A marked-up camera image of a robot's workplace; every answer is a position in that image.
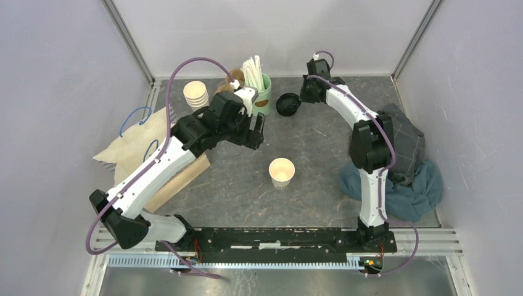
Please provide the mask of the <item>white paper coffee cup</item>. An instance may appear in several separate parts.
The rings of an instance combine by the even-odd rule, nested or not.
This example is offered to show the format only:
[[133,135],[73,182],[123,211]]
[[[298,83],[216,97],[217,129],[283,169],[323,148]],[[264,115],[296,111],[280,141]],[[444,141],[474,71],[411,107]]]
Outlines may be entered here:
[[287,187],[295,175],[295,165],[287,158],[276,158],[269,165],[273,186],[277,189]]

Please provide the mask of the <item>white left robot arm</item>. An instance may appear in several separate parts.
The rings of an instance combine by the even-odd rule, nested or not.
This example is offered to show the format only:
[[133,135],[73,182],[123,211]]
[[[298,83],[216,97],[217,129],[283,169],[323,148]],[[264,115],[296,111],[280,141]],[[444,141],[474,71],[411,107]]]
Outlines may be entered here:
[[189,250],[194,235],[180,216],[161,216],[144,207],[169,180],[221,141],[256,150],[263,142],[265,116],[253,115],[258,91],[241,87],[214,95],[209,106],[180,118],[162,145],[124,181],[104,192],[96,189],[89,201],[121,249],[142,241],[167,241]]

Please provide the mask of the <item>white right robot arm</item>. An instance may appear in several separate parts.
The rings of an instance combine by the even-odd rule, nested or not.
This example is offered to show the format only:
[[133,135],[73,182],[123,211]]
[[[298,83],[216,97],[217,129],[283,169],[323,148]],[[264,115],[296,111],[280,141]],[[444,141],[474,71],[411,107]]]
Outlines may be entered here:
[[349,87],[330,73],[325,59],[307,62],[307,75],[299,99],[306,103],[325,103],[338,112],[352,127],[349,156],[361,178],[361,209],[356,229],[356,244],[371,252],[386,242],[389,223],[385,210],[385,183],[395,164],[393,122],[360,101]]

